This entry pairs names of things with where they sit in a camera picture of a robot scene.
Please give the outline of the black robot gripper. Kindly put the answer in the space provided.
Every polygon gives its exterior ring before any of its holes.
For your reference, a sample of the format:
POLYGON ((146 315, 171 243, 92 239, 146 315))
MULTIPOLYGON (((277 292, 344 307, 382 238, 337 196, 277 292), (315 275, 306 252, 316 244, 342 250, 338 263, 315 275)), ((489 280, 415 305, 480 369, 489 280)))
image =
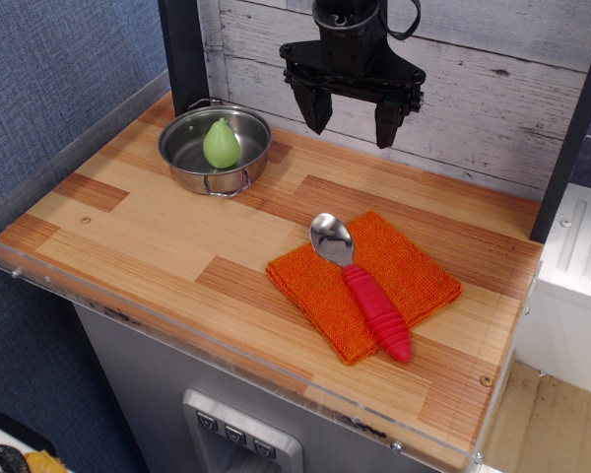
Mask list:
POLYGON ((388 24, 386 1, 315 1, 312 17, 319 29, 316 40, 288 42, 280 47, 286 61, 285 81, 306 125, 321 134, 332 116, 332 96, 377 102, 376 144, 390 148, 410 106, 422 104, 426 73, 398 56, 389 38, 408 39, 422 16, 402 31, 388 24))

